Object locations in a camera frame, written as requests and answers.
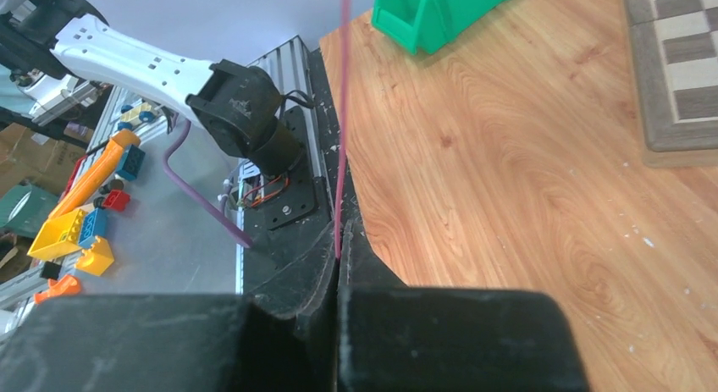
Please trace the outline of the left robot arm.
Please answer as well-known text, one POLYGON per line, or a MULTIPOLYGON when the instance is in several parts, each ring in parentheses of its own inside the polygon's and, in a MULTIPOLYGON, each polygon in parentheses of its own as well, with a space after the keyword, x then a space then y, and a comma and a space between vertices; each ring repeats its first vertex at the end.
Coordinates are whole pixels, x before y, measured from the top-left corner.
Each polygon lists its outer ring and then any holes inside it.
POLYGON ((268 177, 289 173, 305 153, 283 120, 287 96, 265 70, 164 51, 113 30, 86 0, 1 0, 1 58, 24 72, 133 91, 268 177))

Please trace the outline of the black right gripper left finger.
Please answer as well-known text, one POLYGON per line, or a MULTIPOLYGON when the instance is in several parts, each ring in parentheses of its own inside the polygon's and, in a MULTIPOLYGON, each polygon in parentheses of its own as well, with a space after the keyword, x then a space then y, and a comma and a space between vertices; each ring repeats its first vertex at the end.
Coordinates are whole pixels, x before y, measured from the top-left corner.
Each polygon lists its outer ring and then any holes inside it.
POLYGON ((4 391, 319 391, 328 353, 297 325, 319 317, 334 231, 273 278, 278 298, 72 295, 38 306, 1 352, 4 391))

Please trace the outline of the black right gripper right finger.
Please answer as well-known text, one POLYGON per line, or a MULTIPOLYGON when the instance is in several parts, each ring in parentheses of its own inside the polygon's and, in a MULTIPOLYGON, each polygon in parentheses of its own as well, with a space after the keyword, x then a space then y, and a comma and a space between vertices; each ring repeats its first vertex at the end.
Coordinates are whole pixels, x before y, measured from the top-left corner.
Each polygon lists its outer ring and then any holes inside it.
POLYGON ((360 220, 340 259, 341 391, 586 391, 570 324, 530 290, 411 287, 374 253, 360 220))

